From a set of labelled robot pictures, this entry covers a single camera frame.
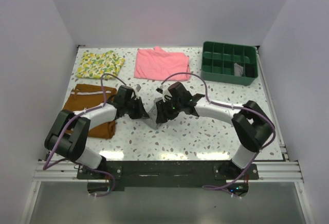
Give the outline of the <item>grey striped underwear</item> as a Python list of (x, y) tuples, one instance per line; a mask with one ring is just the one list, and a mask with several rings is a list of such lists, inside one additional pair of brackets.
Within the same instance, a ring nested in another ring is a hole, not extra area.
[(157, 115), (157, 109), (156, 109), (156, 102), (163, 100), (163, 98), (155, 98), (154, 104), (151, 107), (151, 109), (147, 112), (149, 115), (148, 119), (143, 119), (143, 122), (148, 125), (152, 129), (159, 129), (164, 123), (157, 123), (156, 122), (156, 115)]

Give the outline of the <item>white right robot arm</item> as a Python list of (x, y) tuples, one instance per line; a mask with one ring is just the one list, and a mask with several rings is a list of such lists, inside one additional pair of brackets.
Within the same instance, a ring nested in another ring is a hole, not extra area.
[(156, 91), (162, 94), (162, 99), (155, 103), (157, 123), (166, 123), (184, 112), (197, 118), (212, 118), (233, 126), (240, 146), (232, 159), (224, 162), (218, 170), (234, 179), (241, 179), (247, 174), (247, 168), (264, 144), (275, 137), (273, 123), (254, 101), (239, 105), (212, 101), (206, 94), (192, 95), (181, 82), (176, 82), (167, 89), (159, 87)]

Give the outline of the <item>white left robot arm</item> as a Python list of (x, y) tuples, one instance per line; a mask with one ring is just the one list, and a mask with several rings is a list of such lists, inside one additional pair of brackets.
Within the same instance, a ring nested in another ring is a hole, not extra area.
[(106, 159), (86, 147), (88, 133), (103, 123), (125, 115), (132, 120), (149, 117), (135, 89), (124, 85), (119, 87), (113, 97), (105, 98), (97, 106), (78, 111), (60, 111), (45, 139), (44, 145), (50, 154), (43, 169), (55, 165), (50, 161), (54, 154), (58, 154), (66, 160), (88, 167), (89, 174), (95, 179), (103, 178), (106, 174)]

